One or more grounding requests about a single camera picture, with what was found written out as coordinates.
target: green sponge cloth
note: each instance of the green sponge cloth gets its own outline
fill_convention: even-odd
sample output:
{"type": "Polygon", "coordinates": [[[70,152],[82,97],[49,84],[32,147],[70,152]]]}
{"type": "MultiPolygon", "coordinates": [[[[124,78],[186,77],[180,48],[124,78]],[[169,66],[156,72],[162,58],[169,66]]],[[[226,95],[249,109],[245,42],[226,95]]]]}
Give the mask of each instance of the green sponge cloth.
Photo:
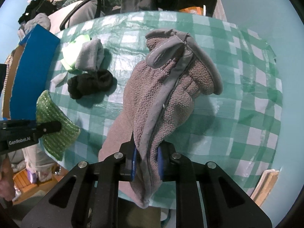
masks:
{"type": "Polygon", "coordinates": [[[40,141],[44,148],[57,160],[63,159],[63,153],[72,145],[80,134],[80,128],[73,124],[70,119],[54,104],[45,90],[37,100],[36,106],[37,123],[59,121],[61,130],[56,133],[43,135],[40,141]]]}

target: fuzzy towel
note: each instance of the fuzzy towel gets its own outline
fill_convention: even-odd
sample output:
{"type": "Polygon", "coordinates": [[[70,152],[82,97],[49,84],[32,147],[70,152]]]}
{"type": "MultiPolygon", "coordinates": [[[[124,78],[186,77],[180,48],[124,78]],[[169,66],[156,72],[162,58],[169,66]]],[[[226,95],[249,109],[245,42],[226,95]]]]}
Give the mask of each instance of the fuzzy towel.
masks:
{"type": "Polygon", "coordinates": [[[215,65],[188,33],[157,29],[146,39],[150,53],[135,66],[124,90],[124,108],[98,155],[102,161],[118,152],[134,131],[140,154],[136,176],[133,182],[120,182],[119,187],[142,208],[161,184],[159,144],[188,119],[196,97],[222,92],[215,65]]]}

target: light blue wall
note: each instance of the light blue wall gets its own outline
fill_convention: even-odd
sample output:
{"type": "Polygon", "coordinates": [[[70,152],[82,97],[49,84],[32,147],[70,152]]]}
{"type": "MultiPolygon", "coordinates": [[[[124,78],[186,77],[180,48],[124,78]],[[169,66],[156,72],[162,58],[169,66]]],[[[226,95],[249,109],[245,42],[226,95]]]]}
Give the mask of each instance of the light blue wall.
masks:
{"type": "Polygon", "coordinates": [[[289,0],[222,0],[227,21],[266,39],[282,77],[281,133],[273,168],[279,179],[262,209],[275,227],[304,184],[304,25],[289,0]]]}
{"type": "Polygon", "coordinates": [[[5,0],[0,7],[0,63],[16,48],[19,37],[18,19],[24,13],[28,0],[5,0]]]}

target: neon green cloth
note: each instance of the neon green cloth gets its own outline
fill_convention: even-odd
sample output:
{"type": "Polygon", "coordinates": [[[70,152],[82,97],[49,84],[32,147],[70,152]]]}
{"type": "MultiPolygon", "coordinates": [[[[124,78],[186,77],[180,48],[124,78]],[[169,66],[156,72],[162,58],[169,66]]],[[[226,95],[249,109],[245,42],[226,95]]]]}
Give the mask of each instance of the neon green cloth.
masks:
{"type": "Polygon", "coordinates": [[[61,60],[62,65],[67,71],[75,70],[75,62],[80,53],[82,44],[89,42],[89,35],[80,35],[75,38],[74,41],[70,42],[68,46],[62,48],[63,59],[61,60]]]}

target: human hand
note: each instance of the human hand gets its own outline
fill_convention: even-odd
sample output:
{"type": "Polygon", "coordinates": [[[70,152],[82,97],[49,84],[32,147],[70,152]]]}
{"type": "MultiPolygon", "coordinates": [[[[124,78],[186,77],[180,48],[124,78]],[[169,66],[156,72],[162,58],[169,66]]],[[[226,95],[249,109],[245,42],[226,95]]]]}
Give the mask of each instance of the human hand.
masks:
{"type": "Polygon", "coordinates": [[[9,202],[15,197],[14,172],[9,158],[3,160],[0,175],[0,197],[9,202]]]}

